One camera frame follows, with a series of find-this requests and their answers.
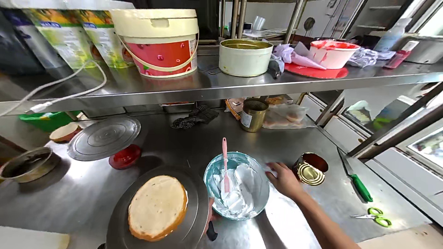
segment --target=green container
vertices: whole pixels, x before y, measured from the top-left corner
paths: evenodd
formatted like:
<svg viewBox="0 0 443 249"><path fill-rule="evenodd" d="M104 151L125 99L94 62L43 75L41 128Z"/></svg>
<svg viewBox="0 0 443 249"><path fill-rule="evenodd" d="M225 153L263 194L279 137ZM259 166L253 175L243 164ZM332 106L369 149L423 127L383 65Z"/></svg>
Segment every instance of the green container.
<svg viewBox="0 0 443 249"><path fill-rule="evenodd" d="M74 115L80 113L80 111L73 111ZM72 122L72 118L64 112L56 113L35 113L35 114L21 114L19 119L23 122L29 123L45 132L53 132L57 128Z"/></svg>

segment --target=metal shelf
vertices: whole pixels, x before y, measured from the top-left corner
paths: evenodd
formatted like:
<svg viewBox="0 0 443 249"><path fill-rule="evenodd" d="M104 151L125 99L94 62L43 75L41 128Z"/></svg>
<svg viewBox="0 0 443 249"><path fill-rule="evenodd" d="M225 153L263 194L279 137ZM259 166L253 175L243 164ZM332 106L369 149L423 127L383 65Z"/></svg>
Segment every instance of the metal shelf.
<svg viewBox="0 0 443 249"><path fill-rule="evenodd" d="M357 25L357 27L373 28L373 29L385 29L383 26L368 26L368 25Z"/></svg>
<svg viewBox="0 0 443 249"><path fill-rule="evenodd" d="M372 10L377 10L377 9L384 9L384 10L399 10L401 8L401 5L397 5L397 6L374 6L374 7L369 7L369 9Z"/></svg>
<svg viewBox="0 0 443 249"><path fill-rule="evenodd" d="M346 66L348 76L342 79L314 79L284 72L278 79L266 73L257 77L243 78L218 73L211 75L218 66L218 55L199 55L198 66L187 76L175 78L147 78L141 76L133 66L126 69L107 68L107 84L88 95L64 100L53 104L45 111L70 111L82 109L114 108L132 105L150 105L180 101L200 101L273 95L282 93L303 93L336 89L364 88L439 82L443 80L443 64L423 65L403 62L398 68L382 68L384 61L374 66L358 68ZM0 112L6 110L36 87L71 74L69 68L48 71L44 75L0 77ZM76 77L39 92L30 101L23 103L12 114L21 114L30 107L51 99L91 89L102 81L98 68L86 69Z"/></svg>

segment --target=bottle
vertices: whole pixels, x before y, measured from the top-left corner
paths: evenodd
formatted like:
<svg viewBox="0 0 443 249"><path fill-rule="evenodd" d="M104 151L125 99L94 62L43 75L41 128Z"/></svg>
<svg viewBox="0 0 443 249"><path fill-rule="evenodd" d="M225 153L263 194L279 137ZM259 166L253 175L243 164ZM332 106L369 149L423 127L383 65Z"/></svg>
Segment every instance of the bottle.
<svg viewBox="0 0 443 249"><path fill-rule="evenodd" d="M415 46L417 46L419 42L418 41L408 41L406 45L403 46L403 48L395 53L395 55L386 63L385 68L394 69L397 68L406 57L409 56L412 49L414 49Z"/></svg>
<svg viewBox="0 0 443 249"><path fill-rule="evenodd" d="M375 45L374 50L378 52L387 52L404 34L404 28L411 22L412 18L402 18L388 30Z"/></svg>

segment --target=green knife handle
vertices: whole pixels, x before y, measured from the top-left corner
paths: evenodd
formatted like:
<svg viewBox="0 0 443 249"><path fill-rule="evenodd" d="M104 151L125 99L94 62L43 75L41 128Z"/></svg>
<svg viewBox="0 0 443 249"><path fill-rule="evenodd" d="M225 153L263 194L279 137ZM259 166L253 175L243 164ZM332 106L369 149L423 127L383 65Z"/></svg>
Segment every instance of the green knife handle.
<svg viewBox="0 0 443 249"><path fill-rule="evenodd" d="M372 202L372 197L369 191L366 189L365 185L361 182L360 178L357 175L350 175L350 178L352 178L352 182L354 183L355 188L363 198L363 200L367 202Z"/></svg>

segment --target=stainless steel counter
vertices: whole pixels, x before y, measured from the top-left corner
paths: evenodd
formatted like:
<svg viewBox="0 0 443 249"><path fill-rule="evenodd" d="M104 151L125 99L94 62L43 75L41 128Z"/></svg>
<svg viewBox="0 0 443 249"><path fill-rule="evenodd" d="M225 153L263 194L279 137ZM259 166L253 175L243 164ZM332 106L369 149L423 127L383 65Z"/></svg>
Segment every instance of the stainless steel counter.
<svg viewBox="0 0 443 249"><path fill-rule="evenodd" d="M179 101L200 101L249 97L283 93L302 93L336 89L377 87L443 81L443 63L421 65L403 62L394 70L383 69L385 62L363 69L347 66L348 76L336 80L320 80L283 72L276 80L266 73L257 77L243 78L224 73L210 74L218 66L218 55L199 55L199 70L187 76L175 78L147 78L133 66L126 69L103 66L108 83L86 96L55 103L47 111L113 108L132 105L160 104ZM34 88L66 77L69 68L58 68L45 75L0 77L0 112L9 108ZM102 75L97 68L86 69L78 76L57 86L43 90L31 101L21 105L11 114L21 114L33 105L79 93L99 85Z"/></svg>
<svg viewBox="0 0 443 249"><path fill-rule="evenodd" d="M108 159L72 160L66 144L48 146L63 163L46 176L30 182L0 184L0 226L43 230L71 235L70 249L94 249L105 242L109 218L120 196L144 172L159 165L188 167L202 177L208 162L221 152L222 137L229 151L240 151L259 163L293 164L304 152L315 152L329 164L325 182L304 186L325 212L356 242L379 237L431 221L358 160L350 160L374 202L362 203L346 177L336 146L317 128L243 131L230 113L208 125L172 129L178 115L138 116L142 124L135 144L143 153L135 167L115 170ZM353 219L367 208L382 209L393 223L384 228L371 220ZM319 248L300 209L273 187L264 212L247 221L214 221L219 233L214 242L204 235L198 248L265 249Z"/></svg>

